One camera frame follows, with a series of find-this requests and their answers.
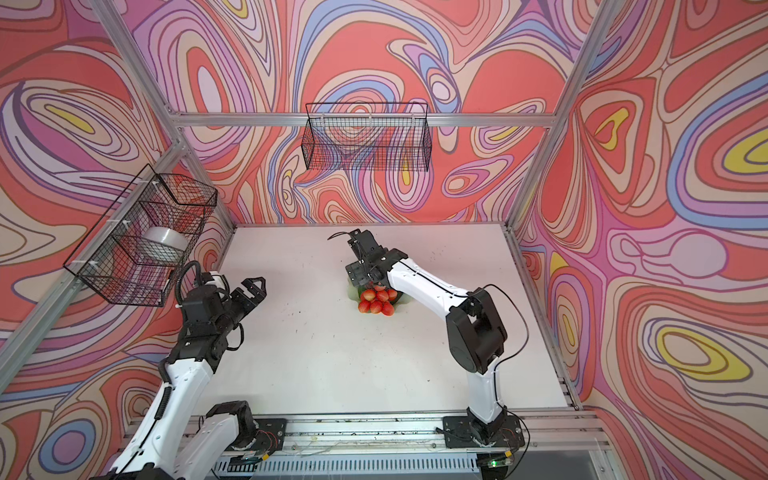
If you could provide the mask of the red grape bunch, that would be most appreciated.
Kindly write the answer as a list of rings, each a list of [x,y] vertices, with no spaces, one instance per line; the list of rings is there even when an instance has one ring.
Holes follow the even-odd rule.
[[[362,286],[356,296],[357,308],[362,314],[392,316],[401,296],[399,291],[381,285]]]

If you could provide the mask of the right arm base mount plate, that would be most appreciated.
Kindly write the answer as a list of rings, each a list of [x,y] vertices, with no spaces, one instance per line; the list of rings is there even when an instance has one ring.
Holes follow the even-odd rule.
[[[505,412],[490,423],[469,413],[444,416],[442,426],[436,431],[443,436],[449,449],[506,448],[515,452],[526,445],[519,418]]]

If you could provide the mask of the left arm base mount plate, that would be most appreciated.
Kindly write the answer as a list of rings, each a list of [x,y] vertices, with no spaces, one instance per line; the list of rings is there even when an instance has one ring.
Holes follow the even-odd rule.
[[[254,427],[238,436],[228,451],[273,454],[283,449],[288,420],[279,417],[255,418]]]

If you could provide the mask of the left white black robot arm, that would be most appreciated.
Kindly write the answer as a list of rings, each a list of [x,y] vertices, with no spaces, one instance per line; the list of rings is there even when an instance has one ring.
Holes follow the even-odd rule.
[[[194,407],[207,389],[228,341],[242,331],[242,321],[267,297],[263,277],[246,278],[237,288],[226,277],[203,270],[197,261],[185,264],[179,279],[192,278],[185,289],[174,287],[182,326],[176,344],[158,364],[162,380],[148,412],[123,452],[105,473],[107,479],[204,479],[229,447],[245,449],[258,435],[245,400],[223,402],[209,409],[188,443],[182,437]]]

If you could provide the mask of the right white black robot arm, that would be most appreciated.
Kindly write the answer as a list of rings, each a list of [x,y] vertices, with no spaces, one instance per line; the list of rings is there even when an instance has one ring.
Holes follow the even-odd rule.
[[[405,252],[377,242],[369,230],[331,234],[347,238],[356,260],[345,267],[356,287],[388,287],[417,301],[444,322],[449,352],[467,372],[469,405],[462,416],[444,419],[441,434],[449,448],[505,445],[511,452],[526,446],[528,429],[504,405],[498,369],[528,346],[531,329],[522,321],[522,345],[505,355],[509,334],[485,286],[462,289],[419,266]]]

